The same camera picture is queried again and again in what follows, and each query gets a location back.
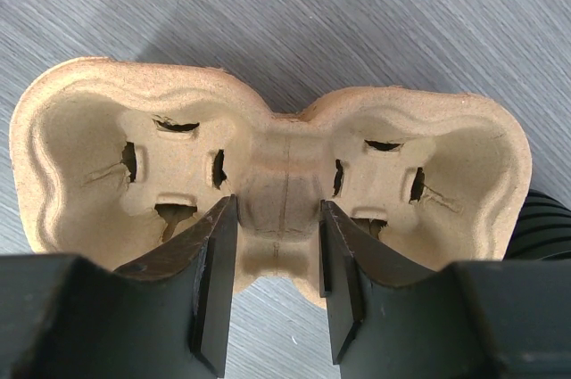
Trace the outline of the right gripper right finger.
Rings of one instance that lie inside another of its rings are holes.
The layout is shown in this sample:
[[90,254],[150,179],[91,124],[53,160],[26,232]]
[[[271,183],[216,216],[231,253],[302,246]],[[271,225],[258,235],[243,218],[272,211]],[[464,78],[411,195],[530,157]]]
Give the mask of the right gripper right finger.
[[321,204],[320,291],[344,378],[567,378],[570,259],[432,271]]

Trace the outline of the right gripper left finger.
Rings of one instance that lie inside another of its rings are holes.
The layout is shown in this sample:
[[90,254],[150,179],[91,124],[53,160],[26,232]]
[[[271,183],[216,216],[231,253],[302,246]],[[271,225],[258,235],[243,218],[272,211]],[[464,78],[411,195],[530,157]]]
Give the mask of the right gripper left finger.
[[4,378],[221,378],[237,199],[108,271],[72,254],[1,259]]

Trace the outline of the pulp cup carrier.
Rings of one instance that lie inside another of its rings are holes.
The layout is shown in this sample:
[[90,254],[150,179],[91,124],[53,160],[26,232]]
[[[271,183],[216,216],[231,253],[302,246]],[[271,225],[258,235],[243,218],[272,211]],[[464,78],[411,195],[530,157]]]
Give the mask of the pulp cup carrier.
[[39,76],[9,150],[33,251],[112,270],[233,194],[235,290],[285,276],[318,306],[323,201],[438,270],[504,256],[532,175],[524,130],[480,95],[349,87],[281,114],[224,70],[103,57]]

